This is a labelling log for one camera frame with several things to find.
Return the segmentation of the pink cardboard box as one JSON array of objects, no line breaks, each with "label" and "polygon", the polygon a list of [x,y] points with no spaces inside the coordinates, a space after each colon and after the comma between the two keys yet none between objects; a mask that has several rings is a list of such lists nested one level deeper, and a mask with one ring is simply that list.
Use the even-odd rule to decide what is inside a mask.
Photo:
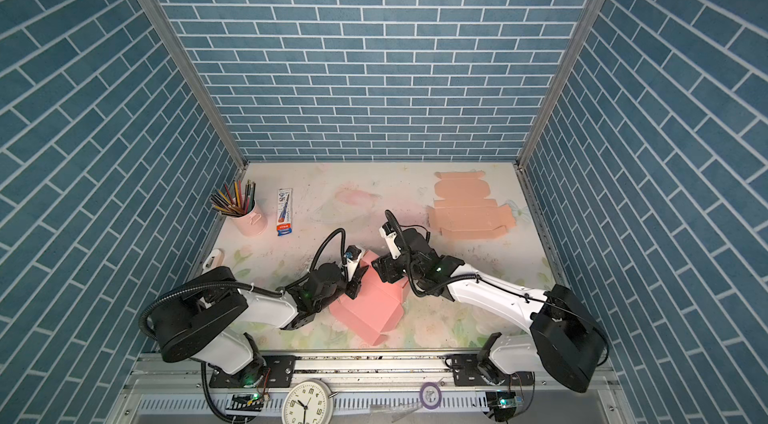
[{"label": "pink cardboard box", "polygon": [[394,330],[405,314],[403,303],[408,292],[405,278],[394,284],[382,282],[372,263],[378,255],[366,251],[360,267],[363,275],[360,291],[355,299],[342,295],[329,307],[331,315],[361,338],[366,344],[383,344],[386,333]]}]

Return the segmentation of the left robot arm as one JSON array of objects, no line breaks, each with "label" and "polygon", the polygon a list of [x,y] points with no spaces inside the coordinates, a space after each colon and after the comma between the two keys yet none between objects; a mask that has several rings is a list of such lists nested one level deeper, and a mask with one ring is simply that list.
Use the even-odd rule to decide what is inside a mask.
[{"label": "left robot arm", "polygon": [[159,345],[165,362],[191,359],[213,368],[231,387],[255,388],[266,383],[266,359],[255,338],[233,325],[300,329],[340,297],[356,298],[367,270],[353,261],[343,267],[325,263],[296,285],[268,291],[238,281],[221,266],[160,296],[141,311],[138,326]]}]

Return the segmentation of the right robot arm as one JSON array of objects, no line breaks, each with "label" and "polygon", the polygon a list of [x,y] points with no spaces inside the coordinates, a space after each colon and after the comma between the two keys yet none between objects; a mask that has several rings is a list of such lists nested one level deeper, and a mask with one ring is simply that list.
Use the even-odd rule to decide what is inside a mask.
[{"label": "right robot arm", "polygon": [[584,393],[610,354],[605,332],[571,289],[514,285],[465,261],[438,254],[417,230],[383,225],[389,253],[373,261],[381,281],[408,280],[419,298],[442,297],[489,312],[527,332],[544,370],[565,388]]}]

